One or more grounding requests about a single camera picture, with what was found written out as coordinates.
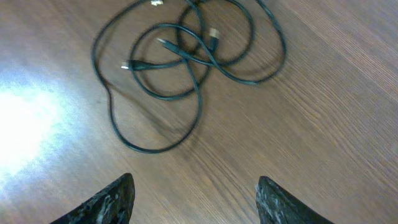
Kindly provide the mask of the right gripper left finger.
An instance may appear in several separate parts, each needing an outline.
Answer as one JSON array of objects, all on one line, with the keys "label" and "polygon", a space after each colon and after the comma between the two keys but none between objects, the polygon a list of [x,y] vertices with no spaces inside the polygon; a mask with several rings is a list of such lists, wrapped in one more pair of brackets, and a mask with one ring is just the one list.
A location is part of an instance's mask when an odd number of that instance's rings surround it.
[{"label": "right gripper left finger", "polygon": [[128,224],[134,199],[133,176],[125,173],[52,224]]}]

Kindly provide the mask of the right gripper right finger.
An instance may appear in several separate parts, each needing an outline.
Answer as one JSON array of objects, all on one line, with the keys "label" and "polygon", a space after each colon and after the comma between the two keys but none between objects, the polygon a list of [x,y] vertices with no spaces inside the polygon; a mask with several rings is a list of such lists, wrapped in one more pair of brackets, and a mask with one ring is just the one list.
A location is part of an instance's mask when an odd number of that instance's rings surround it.
[{"label": "right gripper right finger", "polygon": [[261,224],[333,224],[267,176],[256,186],[256,206]]}]

